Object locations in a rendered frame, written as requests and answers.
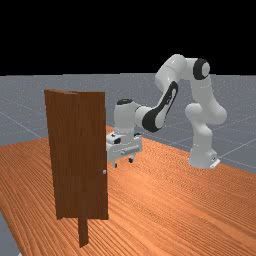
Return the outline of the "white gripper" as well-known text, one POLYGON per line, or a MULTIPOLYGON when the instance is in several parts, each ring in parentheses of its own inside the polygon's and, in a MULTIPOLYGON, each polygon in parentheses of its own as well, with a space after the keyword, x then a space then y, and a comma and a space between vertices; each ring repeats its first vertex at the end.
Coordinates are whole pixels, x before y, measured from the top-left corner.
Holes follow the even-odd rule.
POLYGON ((140 133, 111 132, 106 136, 107 160, 113 168, 118 168, 117 159, 128 156, 129 163, 134 162, 137 153, 142 151, 142 135, 140 133))

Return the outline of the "brown door leaf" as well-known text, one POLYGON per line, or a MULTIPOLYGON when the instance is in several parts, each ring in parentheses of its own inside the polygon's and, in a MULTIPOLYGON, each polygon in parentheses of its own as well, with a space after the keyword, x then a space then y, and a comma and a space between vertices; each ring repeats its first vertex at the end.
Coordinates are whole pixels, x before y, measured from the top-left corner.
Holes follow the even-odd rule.
POLYGON ((59 219, 108 217, 103 92, 45 92, 48 139, 59 219))

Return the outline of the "brown door frame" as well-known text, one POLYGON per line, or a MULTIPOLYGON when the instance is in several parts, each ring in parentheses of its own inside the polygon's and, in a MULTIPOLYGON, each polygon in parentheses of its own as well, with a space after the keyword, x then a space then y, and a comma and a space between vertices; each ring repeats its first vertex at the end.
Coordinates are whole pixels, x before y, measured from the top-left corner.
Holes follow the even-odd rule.
POLYGON ((56 217, 78 219, 79 247, 89 241, 85 216, 79 94, 44 91, 56 217))

